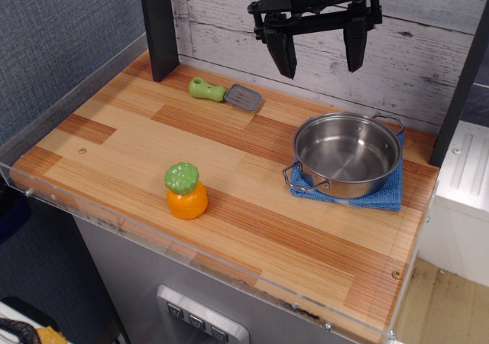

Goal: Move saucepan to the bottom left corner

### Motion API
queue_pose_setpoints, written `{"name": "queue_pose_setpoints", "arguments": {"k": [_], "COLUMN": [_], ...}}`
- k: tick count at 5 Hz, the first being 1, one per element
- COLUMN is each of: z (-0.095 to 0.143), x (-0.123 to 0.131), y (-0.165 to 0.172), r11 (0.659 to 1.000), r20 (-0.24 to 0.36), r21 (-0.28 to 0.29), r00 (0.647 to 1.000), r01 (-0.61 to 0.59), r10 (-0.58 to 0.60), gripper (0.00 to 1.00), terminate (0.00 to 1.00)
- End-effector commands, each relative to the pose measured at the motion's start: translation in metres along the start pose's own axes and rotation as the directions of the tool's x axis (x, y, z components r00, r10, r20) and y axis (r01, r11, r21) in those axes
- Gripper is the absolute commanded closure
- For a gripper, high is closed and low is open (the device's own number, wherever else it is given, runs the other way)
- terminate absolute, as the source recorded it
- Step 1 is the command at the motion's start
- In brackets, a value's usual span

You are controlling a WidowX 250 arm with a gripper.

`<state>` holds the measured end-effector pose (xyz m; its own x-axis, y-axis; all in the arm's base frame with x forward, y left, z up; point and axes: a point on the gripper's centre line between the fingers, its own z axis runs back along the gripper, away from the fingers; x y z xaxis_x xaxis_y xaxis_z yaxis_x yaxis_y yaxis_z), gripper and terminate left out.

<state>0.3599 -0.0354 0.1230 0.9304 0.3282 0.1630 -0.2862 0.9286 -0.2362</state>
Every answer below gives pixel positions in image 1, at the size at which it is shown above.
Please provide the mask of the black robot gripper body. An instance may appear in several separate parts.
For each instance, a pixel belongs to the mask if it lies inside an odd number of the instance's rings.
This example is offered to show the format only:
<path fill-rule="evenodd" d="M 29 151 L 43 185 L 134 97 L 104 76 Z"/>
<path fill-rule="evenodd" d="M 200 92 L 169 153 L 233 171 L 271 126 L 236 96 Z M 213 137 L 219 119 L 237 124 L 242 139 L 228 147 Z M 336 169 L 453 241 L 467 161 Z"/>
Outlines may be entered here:
<path fill-rule="evenodd" d="M 311 34 L 346 28 L 363 22 L 367 31 L 383 22 L 380 0 L 260 0 L 248 6 L 254 33 Z"/>

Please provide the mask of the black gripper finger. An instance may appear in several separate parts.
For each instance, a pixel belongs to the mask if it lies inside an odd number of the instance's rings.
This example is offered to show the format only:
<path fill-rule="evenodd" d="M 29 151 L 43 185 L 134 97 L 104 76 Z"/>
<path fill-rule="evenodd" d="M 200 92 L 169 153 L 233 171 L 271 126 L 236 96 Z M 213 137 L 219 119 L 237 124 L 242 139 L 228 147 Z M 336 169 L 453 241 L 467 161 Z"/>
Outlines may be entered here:
<path fill-rule="evenodd" d="M 292 80 L 297 65 L 293 37 L 272 29 L 266 29 L 264 37 L 267 49 L 280 74 Z"/>
<path fill-rule="evenodd" d="M 348 70 L 351 73 L 363 65 L 367 36 L 365 17 L 353 18 L 343 28 Z"/>

